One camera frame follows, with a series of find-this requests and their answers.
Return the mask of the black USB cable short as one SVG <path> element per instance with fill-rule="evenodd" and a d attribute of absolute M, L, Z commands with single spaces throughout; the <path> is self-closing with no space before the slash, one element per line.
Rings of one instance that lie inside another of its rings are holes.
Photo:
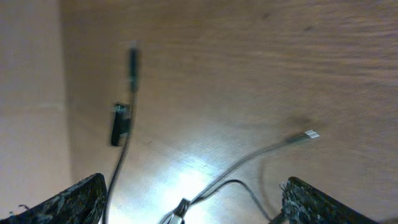
<path fill-rule="evenodd" d="M 226 180 L 224 182 L 221 182 L 224 178 L 230 175 L 230 173 L 234 172 L 236 169 L 238 169 L 240 166 L 243 164 L 254 160 L 255 158 L 262 156 L 264 154 L 267 154 L 269 152 L 276 151 L 277 149 L 281 149 L 285 146 L 289 146 L 291 144 L 295 144 L 301 141 L 305 141 L 307 139 L 315 139 L 319 138 L 320 135 L 314 131 L 314 130 L 308 130 L 305 132 L 300 132 L 297 134 L 294 134 L 293 136 L 290 136 L 283 140 L 280 143 L 277 143 L 273 146 L 269 147 L 264 147 L 261 149 L 258 149 L 246 156 L 244 156 L 242 159 L 238 160 L 235 162 L 233 165 L 231 165 L 229 168 L 227 168 L 221 175 L 219 175 L 215 180 L 213 180 L 205 189 L 203 189 L 193 200 L 187 200 L 183 198 L 179 205 L 167 213 L 160 221 L 159 223 L 185 223 L 185 215 L 188 212 L 188 210 L 198 204 L 201 203 L 205 200 L 208 200 L 210 197 L 212 197 L 217 191 L 221 190 L 223 187 L 225 187 L 228 184 L 232 183 L 237 183 L 242 185 L 246 192 L 251 196 L 252 200 L 258 207 L 258 209 L 261 211 L 262 215 L 267 221 L 271 221 L 272 218 L 270 215 L 265 211 L 264 207 L 261 205 L 259 199 L 254 195 L 254 192 L 248 187 L 247 184 L 242 182 L 241 180 L 237 179 L 230 179 Z"/>

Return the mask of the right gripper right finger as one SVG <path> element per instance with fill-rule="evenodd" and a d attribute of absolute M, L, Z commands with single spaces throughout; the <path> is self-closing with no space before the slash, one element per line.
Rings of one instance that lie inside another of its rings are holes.
<path fill-rule="evenodd" d="M 283 187 L 282 213 L 289 223 L 375 223 L 298 177 L 289 177 Z"/>

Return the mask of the black USB cable long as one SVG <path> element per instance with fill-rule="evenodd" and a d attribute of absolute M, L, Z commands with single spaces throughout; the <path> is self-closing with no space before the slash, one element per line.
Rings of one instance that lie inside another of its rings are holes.
<path fill-rule="evenodd" d="M 140 49 L 137 40 L 132 40 L 128 49 L 128 103 L 117 102 L 113 106 L 114 119 L 110 134 L 110 145 L 121 147 L 119 159 L 113 170 L 107 189 L 106 203 L 102 215 L 102 224 L 108 224 L 109 209 L 113 192 L 121 169 L 129 151 L 129 143 L 134 130 L 136 117 L 137 95 L 139 92 Z"/>

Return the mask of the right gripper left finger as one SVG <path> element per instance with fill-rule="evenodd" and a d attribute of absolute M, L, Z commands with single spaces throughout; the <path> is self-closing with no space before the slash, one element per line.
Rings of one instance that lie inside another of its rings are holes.
<path fill-rule="evenodd" d="M 107 189 L 104 175 L 95 173 L 25 211 L 11 213 L 1 224 L 98 223 L 105 209 Z"/>

